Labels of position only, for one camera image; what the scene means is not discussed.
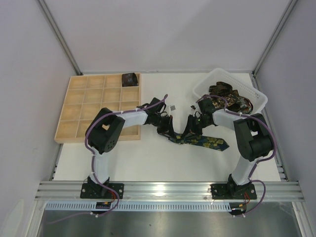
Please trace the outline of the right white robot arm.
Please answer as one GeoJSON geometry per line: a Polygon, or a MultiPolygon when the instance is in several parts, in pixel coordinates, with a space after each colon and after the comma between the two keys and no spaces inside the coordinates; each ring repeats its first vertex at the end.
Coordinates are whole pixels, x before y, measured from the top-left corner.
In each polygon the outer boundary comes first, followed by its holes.
{"type": "Polygon", "coordinates": [[[255,189],[252,184],[255,180],[251,180],[251,177],[257,165],[271,160],[276,154],[276,140],[262,114],[246,115],[231,111],[227,107],[227,100],[220,96],[218,98],[224,101],[224,106],[217,108],[212,97],[205,95],[197,100],[201,115],[199,118],[189,116],[187,127],[196,136],[210,125],[224,126],[235,132],[239,161],[227,183],[222,188],[214,185],[211,192],[217,199],[241,199],[242,195],[250,194],[255,189]]]}

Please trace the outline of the blue yellow floral tie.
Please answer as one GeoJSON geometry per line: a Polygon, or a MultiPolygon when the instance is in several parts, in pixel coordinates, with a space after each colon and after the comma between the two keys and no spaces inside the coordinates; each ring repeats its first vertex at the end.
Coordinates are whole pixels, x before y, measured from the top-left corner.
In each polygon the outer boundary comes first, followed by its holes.
{"type": "Polygon", "coordinates": [[[224,139],[211,136],[193,134],[185,138],[182,138],[181,134],[176,133],[176,135],[173,137],[168,136],[168,139],[169,141],[176,144],[199,146],[221,152],[230,147],[230,145],[224,139]]]}

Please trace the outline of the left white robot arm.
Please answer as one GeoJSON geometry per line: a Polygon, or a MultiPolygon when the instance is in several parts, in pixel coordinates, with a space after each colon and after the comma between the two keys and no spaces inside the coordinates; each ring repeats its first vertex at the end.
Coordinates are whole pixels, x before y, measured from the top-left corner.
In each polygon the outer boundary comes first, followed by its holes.
{"type": "Polygon", "coordinates": [[[176,138],[172,116],[164,113],[165,99],[153,98],[148,104],[125,111],[102,108],[85,133],[85,146],[92,152],[91,174],[87,183],[96,192],[109,190],[109,165],[106,153],[117,144],[123,129],[150,124],[157,128],[159,135],[176,138]]]}

